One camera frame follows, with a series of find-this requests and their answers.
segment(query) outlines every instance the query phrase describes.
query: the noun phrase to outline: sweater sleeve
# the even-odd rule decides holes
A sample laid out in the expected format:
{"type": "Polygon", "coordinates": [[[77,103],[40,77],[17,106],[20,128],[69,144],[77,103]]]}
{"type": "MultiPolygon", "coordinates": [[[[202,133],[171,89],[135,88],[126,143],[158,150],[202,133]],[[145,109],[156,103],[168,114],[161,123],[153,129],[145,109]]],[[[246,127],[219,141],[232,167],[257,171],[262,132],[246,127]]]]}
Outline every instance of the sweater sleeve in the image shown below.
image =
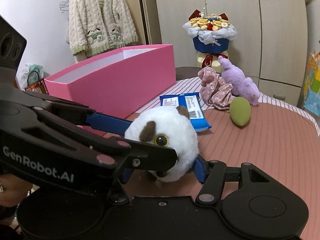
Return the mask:
{"type": "Polygon", "coordinates": [[[123,31],[123,41],[125,44],[139,41],[139,37],[134,27],[134,23],[125,0],[113,0],[112,10],[116,24],[123,31]]]}
{"type": "Polygon", "coordinates": [[[73,55],[88,49],[84,0],[69,0],[69,44],[73,55]]]}

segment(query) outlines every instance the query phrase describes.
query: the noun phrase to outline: white striped cloth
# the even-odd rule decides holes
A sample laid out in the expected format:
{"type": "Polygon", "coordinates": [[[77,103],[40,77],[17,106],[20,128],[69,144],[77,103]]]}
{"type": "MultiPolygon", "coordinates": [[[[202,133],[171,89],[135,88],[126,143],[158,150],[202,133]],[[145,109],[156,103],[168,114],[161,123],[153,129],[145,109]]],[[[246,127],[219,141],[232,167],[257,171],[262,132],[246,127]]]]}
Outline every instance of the white striped cloth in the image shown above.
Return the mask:
{"type": "MultiPolygon", "coordinates": [[[[177,94],[183,94],[183,93],[192,93],[192,92],[199,92],[201,89],[201,79],[198,77],[190,78],[190,79],[184,79],[177,81],[173,86],[169,87],[166,91],[164,91],[159,96],[163,95],[177,95],[177,94]]],[[[301,110],[300,108],[297,108],[296,106],[290,105],[286,102],[280,101],[278,99],[274,99],[272,97],[266,96],[262,93],[260,93],[259,102],[260,103],[268,103],[275,106],[280,106],[286,109],[289,109],[291,111],[296,112],[297,114],[307,118],[311,122],[314,123],[318,136],[320,136],[320,128],[316,122],[316,120],[307,112],[301,110]]],[[[151,101],[149,101],[147,104],[145,104],[143,107],[141,107],[137,113],[142,113],[148,109],[151,109],[156,106],[160,106],[160,100],[159,96],[155,97],[151,101]]],[[[207,106],[202,98],[200,97],[200,105],[202,110],[207,110],[210,108],[214,108],[213,106],[207,106]]]]}

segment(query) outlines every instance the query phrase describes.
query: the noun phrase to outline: open pink cardboard box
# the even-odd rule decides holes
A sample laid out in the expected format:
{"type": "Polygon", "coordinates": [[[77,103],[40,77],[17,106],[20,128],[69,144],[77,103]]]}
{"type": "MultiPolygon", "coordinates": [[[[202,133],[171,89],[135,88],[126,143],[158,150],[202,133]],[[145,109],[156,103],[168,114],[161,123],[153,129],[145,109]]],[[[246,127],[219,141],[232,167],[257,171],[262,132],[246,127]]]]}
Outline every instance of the open pink cardboard box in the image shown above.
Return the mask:
{"type": "Polygon", "coordinates": [[[163,44],[109,51],[45,79],[51,96],[119,118],[128,117],[175,82],[173,46],[163,44]]]}

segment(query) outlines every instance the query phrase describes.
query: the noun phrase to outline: white fur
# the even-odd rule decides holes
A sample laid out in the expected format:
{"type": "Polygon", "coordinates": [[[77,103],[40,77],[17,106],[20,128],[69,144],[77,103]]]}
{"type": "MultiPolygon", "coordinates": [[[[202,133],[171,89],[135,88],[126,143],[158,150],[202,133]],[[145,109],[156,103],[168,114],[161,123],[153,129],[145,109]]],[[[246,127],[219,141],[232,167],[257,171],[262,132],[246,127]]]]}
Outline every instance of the white fur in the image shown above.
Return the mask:
{"type": "Polygon", "coordinates": [[[163,182],[176,181],[191,168],[199,154],[196,131],[190,120],[180,115],[174,106],[160,106],[140,114],[127,129],[124,137],[139,141],[139,135],[149,121],[156,123],[156,135],[165,134],[169,138],[168,147],[175,149],[179,157],[179,161],[168,171],[168,175],[157,179],[163,182]]]}

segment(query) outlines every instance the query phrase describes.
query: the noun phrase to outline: lavender stuffed animal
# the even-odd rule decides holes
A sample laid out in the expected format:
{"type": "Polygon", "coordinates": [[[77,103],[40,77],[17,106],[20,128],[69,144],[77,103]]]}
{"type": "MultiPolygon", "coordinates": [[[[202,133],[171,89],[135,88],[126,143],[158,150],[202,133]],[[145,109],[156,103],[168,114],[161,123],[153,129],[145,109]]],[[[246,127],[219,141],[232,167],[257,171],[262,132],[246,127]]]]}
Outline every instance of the lavender stuffed animal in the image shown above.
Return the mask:
{"type": "Polygon", "coordinates": [[[222,78],[233,86],[231,94],[246,98],[250,105],[256,106],[258,104],[260,92],[252,79],[246,78],[243,71],[233,65],[227,58],[219,56],[218,61],[222,67],[222,78]]]}

